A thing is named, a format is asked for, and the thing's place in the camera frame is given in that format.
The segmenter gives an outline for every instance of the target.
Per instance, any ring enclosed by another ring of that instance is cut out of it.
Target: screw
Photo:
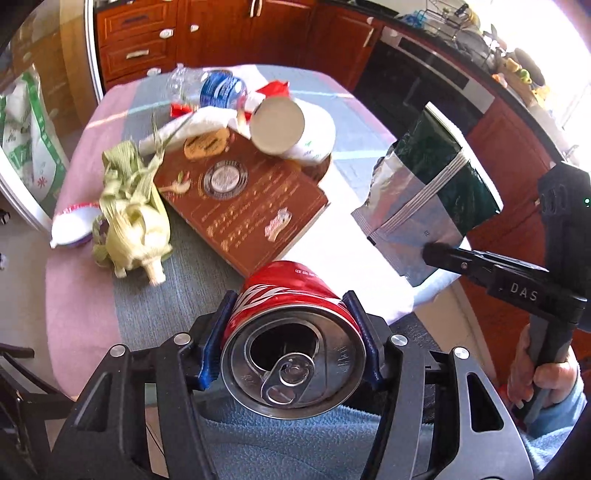
[[[394,345],[404,346],[408,343],[408,339],[404,335],[392,335],[390,341]]]
[[[191,341],[191,336],[188,333],[179,333],[174,336],[174,343],[177,345],[187,345]]]
[[[453,354],[456,357],[461,358],[462,360],[465,360],[466,358],[468,358],[470,356],[470,352],[462,346],[455,347],[453,349]]]
[[[111,354],[111,356],[117,358],[118,356],[122,356],[125,353],[125,347],[123,345],[115,345],[111,347],[109,353]]]

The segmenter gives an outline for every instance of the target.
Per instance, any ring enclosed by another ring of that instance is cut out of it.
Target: sleeve
[[[569,396],[561,403],[543,409],[538,418],[528,426],[527,433],[520,432],[535,473],[542,470],[558,452],[586,404],[579,371]]]

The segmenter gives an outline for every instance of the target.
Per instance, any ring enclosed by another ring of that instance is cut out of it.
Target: can opening
[[[314,358],[318,337],[301,323],[284,323],[257,336],[251,345],[251,360],[259,368],[271,371],[277,361],[288,353],[298,352]]]

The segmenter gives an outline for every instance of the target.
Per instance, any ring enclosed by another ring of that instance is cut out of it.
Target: plastic water bottle
[[[219,108],[243,108],[248,91],[244,80],[229,70],[188,69],[177,65],[167,82],[175,103]]]

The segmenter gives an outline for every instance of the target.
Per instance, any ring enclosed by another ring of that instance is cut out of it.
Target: green bag
[[[429,103],[374,168],[365,204],[353,212],[364,234],[415,287],[435,272],[421,252],[458,247],[499,213],[499,193],[459,129]]]

